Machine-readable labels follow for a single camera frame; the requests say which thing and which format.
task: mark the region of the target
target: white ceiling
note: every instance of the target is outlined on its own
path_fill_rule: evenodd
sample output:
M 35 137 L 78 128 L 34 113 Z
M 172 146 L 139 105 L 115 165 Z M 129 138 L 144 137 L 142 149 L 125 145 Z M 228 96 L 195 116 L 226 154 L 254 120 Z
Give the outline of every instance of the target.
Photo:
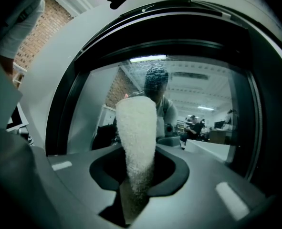
M 179 116 L 196 115 L 207 117 L 212 111 L 199 109 L 198 106 L 213 108 L 213 113 L 229 110 L 232 106 L 229 73 L 230 69 L 191 61 L 150 61 L 121 65 L 134 85 L 142 90 L 147 69 L 151 66 L 165 68 L 170 79 L 165 96 L 173 101 Z M 208 80 L 171 76 L 172 73 L 198 73 L 208 76 Z
M 72 16 L 76 17 L 87 10 L 90 10 L 107 0 L 56 0 L 63 6 Z

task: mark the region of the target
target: man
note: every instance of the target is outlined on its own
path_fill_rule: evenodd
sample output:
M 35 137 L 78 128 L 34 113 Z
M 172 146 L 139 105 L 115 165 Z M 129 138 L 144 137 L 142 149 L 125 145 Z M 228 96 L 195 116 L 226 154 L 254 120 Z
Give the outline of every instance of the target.
M 194 115 L 188 119 L 188 122 L 191 122 L 193 125 L 188 123 L 188 127 L 184 129 L 186 133 L 184 133 L 180 138 L 183 142 L 186 142 L 187 139 L 196 140 L 202 129 L 202 124 L 198 122 Z
M 156 103 L 157 137 L 165 136 L 164 125 L 177 123 L 177 109 L 164 93 L 168 83 L 168 72 L 161 67 L 150 67 L 145 76 L 144 90 L 129 97 L 146 96 Z
M 43 12 L 44 0 L 21 0 L 9 17 L 0 18 L 0 65 L 11 79 L 19 46 Z
M 235 131 L 238 126 L 238 115 L 235 109 L 230 109 L 227 112 L 227 116 L 225 118 L 225 123 L 222 126 L 223 130 Z

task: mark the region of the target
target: brick wall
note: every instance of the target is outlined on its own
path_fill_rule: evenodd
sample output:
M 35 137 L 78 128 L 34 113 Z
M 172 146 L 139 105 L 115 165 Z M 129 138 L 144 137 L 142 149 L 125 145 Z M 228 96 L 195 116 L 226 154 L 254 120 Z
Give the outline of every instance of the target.
M 138 92 L 138 89 L 133 85 L 124 71 L 119 68 L 106 97 L 105 104 L 108 107 L 115 108 L 117 102 L 122 100 L 125 94 L 130 95 L 133 92 Z
M 28 69 L 45 43 L 72 19 L 73 17 L 55 0 L 45 0 L 44 13 L 39 17 L 36 26 L 20 45 L 14 61 L 19 66 Z

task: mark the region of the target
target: ceiling light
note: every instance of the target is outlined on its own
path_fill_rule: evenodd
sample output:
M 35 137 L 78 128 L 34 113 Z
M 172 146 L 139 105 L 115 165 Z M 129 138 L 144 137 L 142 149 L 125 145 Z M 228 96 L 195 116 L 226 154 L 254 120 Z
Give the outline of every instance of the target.
M 141 61 L 150 61 L 150 60 L 163 60 L 166 59 L 166 55 L 155 55 L 141 58 L 130 59 L 131 63 L 141 62 Z
M 202 106 L 198 106 L 198 109 L 205 109 L 205 110 L 214 110 L 214 109 L 212 109 L 212 108 L 207 108 L 207 107 L 202 107 Z

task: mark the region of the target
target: person's arm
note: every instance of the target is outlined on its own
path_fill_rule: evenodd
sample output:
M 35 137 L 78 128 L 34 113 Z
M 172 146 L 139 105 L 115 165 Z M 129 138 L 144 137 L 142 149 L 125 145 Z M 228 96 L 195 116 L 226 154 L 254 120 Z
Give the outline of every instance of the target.
M 199 135 L 201 130 L 202 130 L 202 125 L 200 123 L 196 123 L 193 128 L 193 131 L 195 132 L 194 134 Z
M 188 132 L 191 132 L 192 134 L 197 134 L 197 132 L 195 132 L 194 130 L 190 129 L 190 128 L 187 128 L 186 129 Z
M 176 107 L 174 106 L 173 102 L 168 100 L 169 107 L 167 109 L 167 112 L 164 117 L 164 123 L 165 124 L 177 124 L 177 118 L 178 118 L 178 112 Z
M 44 11 L 44 0 L 24 21 L 16 23 L 0 40 L 0 64 L 6 74 L 12 78 L 13 60 L 24 39 L 36 25 L 37 19 Z

